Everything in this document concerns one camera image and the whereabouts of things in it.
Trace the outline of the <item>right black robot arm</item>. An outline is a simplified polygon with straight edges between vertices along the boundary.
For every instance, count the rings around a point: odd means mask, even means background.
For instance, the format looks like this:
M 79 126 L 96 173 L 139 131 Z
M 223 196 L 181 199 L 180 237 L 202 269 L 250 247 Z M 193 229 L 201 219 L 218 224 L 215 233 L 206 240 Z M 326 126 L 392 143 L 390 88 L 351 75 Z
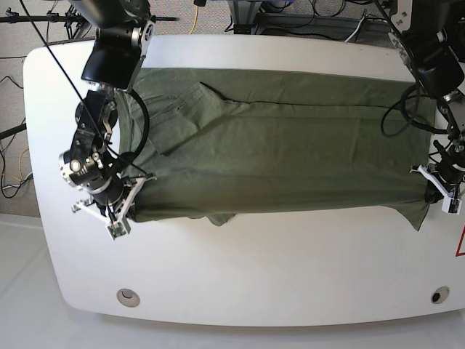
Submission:
M 134 165 L 148 139 L 150 117 L 133 83 L 146 58 L 156 18 L 148 1 L 72 1 L 97 29 L 82 80 L 95 88 L 76 108 L 77 130 L 70 150 L 62 154 L 60 170 L 65 181 L 83 188 L 103 216 L 116 223 L 125 218 L 136 187 L 149 179 L 121 178 Z M 118 120 L 115 94 L 131 96 L 142 110 L 142 138 L 132 151 L 112 155 L 110 139 Z

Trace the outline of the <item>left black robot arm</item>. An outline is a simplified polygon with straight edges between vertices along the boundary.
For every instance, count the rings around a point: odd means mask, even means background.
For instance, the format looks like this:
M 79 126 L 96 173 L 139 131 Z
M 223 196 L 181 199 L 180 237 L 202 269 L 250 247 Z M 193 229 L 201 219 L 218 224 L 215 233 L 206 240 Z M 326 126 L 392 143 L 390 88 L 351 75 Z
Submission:
M 416 86 L 437 103 L 449 147 L 434 143 L 441 159 L 418 170 L 428 179 L 426 201 L 442 200 L 446 212 L 456 210 L 464 183 L 464 2 L 392 1 L 387 21 L 390 39 L 416 80 Z

